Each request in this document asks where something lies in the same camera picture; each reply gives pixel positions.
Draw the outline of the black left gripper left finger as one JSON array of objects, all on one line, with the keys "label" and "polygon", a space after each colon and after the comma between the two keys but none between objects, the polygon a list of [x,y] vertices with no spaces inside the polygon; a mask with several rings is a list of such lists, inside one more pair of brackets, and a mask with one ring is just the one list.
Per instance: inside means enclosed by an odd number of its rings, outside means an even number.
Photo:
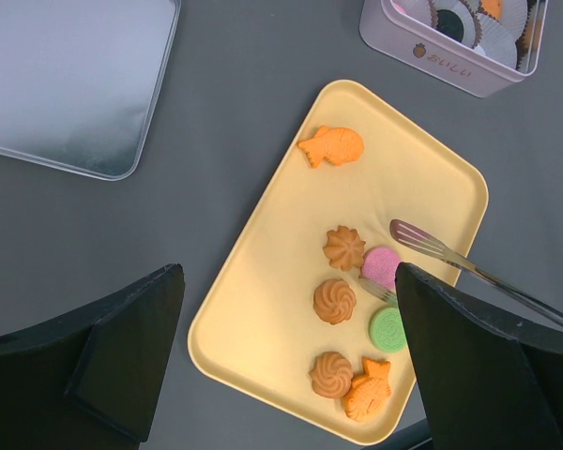
[{"label": "black left gripper left finger", "polygon": [[167,264],[0,336],[0,449],[137,449],[148,439],[185,291]]}]

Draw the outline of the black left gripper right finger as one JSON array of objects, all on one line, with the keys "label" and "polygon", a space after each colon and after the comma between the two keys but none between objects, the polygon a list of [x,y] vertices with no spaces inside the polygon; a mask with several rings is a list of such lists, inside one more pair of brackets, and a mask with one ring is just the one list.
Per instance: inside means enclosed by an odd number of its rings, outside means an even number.
[{"label": "black left gripper right finger", "polygon": [[403,329],[436,449],[563,449],[563,332],[396,272]]}]

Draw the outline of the pink sandwich cookie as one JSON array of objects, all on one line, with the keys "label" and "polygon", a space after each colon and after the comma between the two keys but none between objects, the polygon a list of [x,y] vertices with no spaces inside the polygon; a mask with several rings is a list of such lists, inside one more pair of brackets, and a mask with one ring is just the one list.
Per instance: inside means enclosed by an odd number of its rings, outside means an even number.
[{"label": "pink sandwich cookie", "polygon": [[395,289],[398,265],[402,261],[399,253],[391,247],[374,247],[364,257],[361,275],[389,290]]},{"label": "pink sandwich cookie", "polygon": [[396,10],[398,10],[398,11],[401,12],[402,14],[404,14],[404,15],[407,14],[407,12],[406,12],[405,9],[403,8],[403,6],[402,6],[398,1],[392,0],[392,5],[394,6],[394,8],[395,8]]}]

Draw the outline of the metal serving tongs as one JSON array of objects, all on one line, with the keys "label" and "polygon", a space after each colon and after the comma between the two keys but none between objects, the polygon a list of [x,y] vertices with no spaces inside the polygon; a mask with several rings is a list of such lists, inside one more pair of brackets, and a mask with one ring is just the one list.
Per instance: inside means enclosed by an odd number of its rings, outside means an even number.
[{"label": "metal serving tongs", "polygon": [[539,299],[536,299],[532,295],[510,285],[498,277],[487,273],[474,263],[470,262],[465,256],[452,250],[442,241],[415,225],[401,219],[394,218],[389,223],[389,232],[395,241],[405,247],[411,248],[421,254],[433,257],[443,263],[475,275],[476,277],[491,284],[516,302],[563,328],[563,312],[551,307]]}]

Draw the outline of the silver tin lid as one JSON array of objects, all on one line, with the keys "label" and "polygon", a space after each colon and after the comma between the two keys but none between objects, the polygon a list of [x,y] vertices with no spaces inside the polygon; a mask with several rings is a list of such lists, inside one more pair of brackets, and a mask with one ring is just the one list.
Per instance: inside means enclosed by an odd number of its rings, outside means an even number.
[{"label": "silver tin lid", "polygon": [[178,1],[0,1],[0,155],[129,177],[181,9]]}]

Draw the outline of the brown chocolate chip cookie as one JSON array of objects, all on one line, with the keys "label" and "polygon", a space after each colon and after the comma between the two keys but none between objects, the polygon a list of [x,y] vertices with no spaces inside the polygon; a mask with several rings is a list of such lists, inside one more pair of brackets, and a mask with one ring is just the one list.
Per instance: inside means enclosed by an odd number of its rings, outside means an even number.
[{"label": "brown chocolate chip cookie", "polygon": [[480,0],[478,12],[482,12],[496,19],[500,20],[502,13],[502,1],[501,0]]}]

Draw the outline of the black sandwich cookie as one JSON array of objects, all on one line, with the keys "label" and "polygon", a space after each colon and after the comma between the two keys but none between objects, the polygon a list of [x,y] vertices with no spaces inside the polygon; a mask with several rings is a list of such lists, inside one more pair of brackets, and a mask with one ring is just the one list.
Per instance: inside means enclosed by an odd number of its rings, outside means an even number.
[{"label": "black sandwich cookie", "polygon": [[457,42],[462,42],[464,39],[464,23],[459,15],[449,9],[438,9],[436,14],[436,30]]}]

